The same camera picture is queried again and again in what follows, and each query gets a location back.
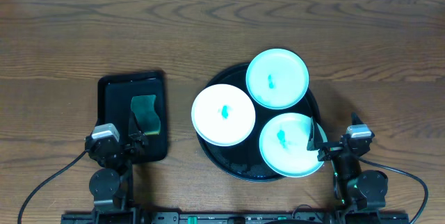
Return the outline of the green yellow sponge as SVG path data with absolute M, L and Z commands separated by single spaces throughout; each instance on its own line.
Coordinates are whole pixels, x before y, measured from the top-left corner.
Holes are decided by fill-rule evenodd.
M 155 111 L 156 95 L 139 95 L 131 100 L 131 111 L 136 117 L 139 130 L 144 135 L 159 135 L 161 120 Z

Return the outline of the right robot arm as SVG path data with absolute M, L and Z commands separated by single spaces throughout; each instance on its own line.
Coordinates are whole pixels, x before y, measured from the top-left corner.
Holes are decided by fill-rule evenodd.
M 362 170 L 359 158 L 370 150 L 374 133 L 357 114 L 337 142 L 324 141 L 315 119 L 310 119 L 307 150 L 317 151 L 319 161 L 329 161 L 334 171 L 334 194 L 351 211 L 373 211 L 386 205 L 387 176 Z

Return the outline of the white plate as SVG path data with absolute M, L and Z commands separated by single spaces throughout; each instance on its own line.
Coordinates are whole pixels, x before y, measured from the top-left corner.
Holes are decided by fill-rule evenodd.
M 216 84 L 197 95 L 191 120 L 206 142 L 227 147 L 243 142 L 251 134 L 256 112 L 252 100 L 240 88 Z

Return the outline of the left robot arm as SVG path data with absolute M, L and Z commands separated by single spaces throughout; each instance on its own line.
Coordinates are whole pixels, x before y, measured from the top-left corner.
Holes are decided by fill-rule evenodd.
M 97 125 L 86 136 L 88 156 L 102 167 L 89 183 L 95 210 L 101 214 L 126 211 L 134 206 L 133 164 L 145 154 L 147 138 L 133 112 L 129 116 L 128 137 L 123 141 L 112 123 Z

